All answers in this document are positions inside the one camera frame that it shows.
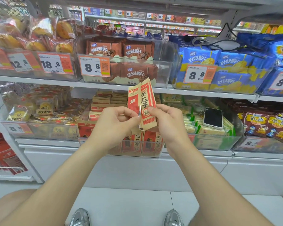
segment hand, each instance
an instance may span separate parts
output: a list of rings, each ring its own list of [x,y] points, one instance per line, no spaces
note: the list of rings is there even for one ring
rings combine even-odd
[[[86,143],[103,157],[109,149],[131,135],[131,129],[140,121],[141,117],[127,107],[107,107],[103,110]]]
[[[161,134],[168,152],[174,158],[174,150],[191,144],[182,111],[164,104],[157,104],[156,107],[148,107],[150,114],[158,118],[158,130],[151,129],[150,131],[157,131]]]

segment person's right hand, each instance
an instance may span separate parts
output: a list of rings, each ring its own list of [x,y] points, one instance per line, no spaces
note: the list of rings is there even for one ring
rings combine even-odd
[[[148,107],[148,111],[158,118],[159,133],[166,143],[168,152],[174,158],[174,150],[191,144],[184,125],[182,111],[164,104],[157,104],[156,107]]]

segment tile floor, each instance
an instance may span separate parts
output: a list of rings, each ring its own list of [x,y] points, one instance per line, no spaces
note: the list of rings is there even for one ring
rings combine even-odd
[[[12,191],[38,188],[39,184],[0,181],[0,198]],[[283,198],[244,195],[276,226],[283,226]],[[199,205],[193,193],[150,190],[122,190],[83,187],[68,216],[85,208],[93,226],[161,226],[166,213],[174,208],[187,225]]]

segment silver shoe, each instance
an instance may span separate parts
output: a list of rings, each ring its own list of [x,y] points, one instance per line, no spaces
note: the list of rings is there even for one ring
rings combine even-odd
[[[179,213],[172,209],[166,214],[164,226],[184,226]]]
[[[69,226],[91,226],[88,212],[85,209],[79,208],[73,214]]]

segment phone screen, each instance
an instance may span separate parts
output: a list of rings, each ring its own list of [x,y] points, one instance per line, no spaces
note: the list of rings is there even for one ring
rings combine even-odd
[[[206,108],[203,122],[222,128],[222,110]]]

